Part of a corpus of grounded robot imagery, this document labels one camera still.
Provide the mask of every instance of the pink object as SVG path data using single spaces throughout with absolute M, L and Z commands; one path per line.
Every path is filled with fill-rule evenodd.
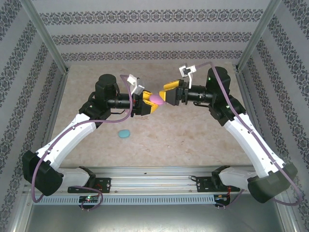
M 150 95 L 149 100 L 157 105 L 163 105 L 165 103 L 164 100 L 158 94 Z

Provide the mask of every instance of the patterned wallpaper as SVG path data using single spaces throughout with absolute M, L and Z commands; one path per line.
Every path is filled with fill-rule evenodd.
M 242 70 L 262 135 L 298 169 L 300 231 L 309 231 L 308 15 L 309 1 L 282 1 Z M 288 193 L 295 201 L 293 189 Z
M 0 231 L 24 179 L 21 157 L 42 146 L 62 73 L 18 0 L 0 0 Z
M 237 63 L 269 0 L 34 0 L 68 66 L 223 59 Z

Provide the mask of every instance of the marble floor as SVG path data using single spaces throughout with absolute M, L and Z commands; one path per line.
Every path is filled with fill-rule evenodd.
M 100 75 L 113 74 L 117 77 L 121 92 L 126 92 L 119 75 L 133 74 L 143 80 L 148 91 L 158 93 L 164 84 L 181 78 L 179 65 L 166 63 L 71 66 L 53 138 L 70 123 L 87 101 Z M 231 94 L 242 102 L 231 63 L 217 62 L 215 65 L 228 70 Z M 209 68 L 210 65 L 194 73 L 194 85 L 205 85 Z M 123 116 L 112 115 L 109 120 Z M 131 136 L 121 139 L 118 131 L 124 129 L 130 130 Z M 250 164 L 250 160 L 229 132 L 211 117 L 208 109 L 188 103 L 178 107 L 164 104 L 151 115 L 135 116 L 119 124 L 102 124 L 71 151 L 62 162 L 62 167 L 223 164 Z

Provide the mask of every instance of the gray metal floor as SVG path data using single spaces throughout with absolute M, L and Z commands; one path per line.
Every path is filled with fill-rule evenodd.
M 273 202 L 243 195 L 231 208 L 212 205 L 106 205 L 90 212 L 78 206 L 34 205 L 27 232 L 281 232 Z

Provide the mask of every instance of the light blue object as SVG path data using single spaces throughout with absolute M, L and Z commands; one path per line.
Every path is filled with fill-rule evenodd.
M 121 130 L 118 132 L 118 136 L 122 139 L 128 138 L 130 136 L 129 130 Z

